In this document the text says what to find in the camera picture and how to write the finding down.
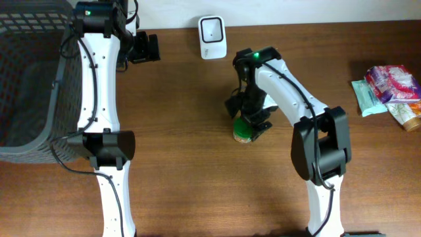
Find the wooden tabletop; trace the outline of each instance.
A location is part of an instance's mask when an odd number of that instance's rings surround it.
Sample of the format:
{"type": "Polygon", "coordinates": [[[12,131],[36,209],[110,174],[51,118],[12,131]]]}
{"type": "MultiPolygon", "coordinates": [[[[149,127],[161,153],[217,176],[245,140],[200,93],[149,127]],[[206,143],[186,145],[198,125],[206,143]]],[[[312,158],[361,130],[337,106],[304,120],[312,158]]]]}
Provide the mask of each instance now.
{"type": "MultiPolygon", "coordinates": [[[[274,46],[315,97],[349,115],[353,160],[341,190],[347,232],[421,233],[421,131],[389,113],[362,118],[353,80],[374,65],[405,65],[421,78],[421,22],[226,28],[228,54],[200,57],[197,29],[158,34],[162,60],[117,76],[122,130],[136,134],[130,203],[138,236],[278,236],[309,221],[305,183],[289,156],[281,112],[255,143],[232,138],[224,101],[237,86],[236,51],[274,46]]],[[[89,171],[83,159],[69,164],[89,171]]],[[[1,236],[101,236],[96,178],[56,164],[0,163],[1,236]]]]}

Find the light blue package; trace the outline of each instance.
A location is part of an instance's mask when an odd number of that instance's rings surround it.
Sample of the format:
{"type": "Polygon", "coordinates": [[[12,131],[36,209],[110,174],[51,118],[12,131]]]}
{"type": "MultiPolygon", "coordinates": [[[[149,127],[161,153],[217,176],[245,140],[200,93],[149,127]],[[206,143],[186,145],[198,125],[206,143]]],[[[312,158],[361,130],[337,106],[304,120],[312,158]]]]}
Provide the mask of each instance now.
{"type": "Polygon", "coordinates": [[[352,82],[352,84],[363,117],[387,112],[386,106],[374,95],[366,80],[352,82]]]}

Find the purple package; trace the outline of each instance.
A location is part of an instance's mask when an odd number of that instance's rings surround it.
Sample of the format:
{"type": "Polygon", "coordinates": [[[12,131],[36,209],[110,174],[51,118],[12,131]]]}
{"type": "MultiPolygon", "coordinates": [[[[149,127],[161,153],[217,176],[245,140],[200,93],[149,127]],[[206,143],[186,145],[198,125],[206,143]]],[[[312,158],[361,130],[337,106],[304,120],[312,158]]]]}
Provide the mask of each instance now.
{"type": "Polygon", "coordinates": [[[421,87],[403,66],[374,66],[364,77],[382,103],[415,103],[421,100],[421,87]]]}

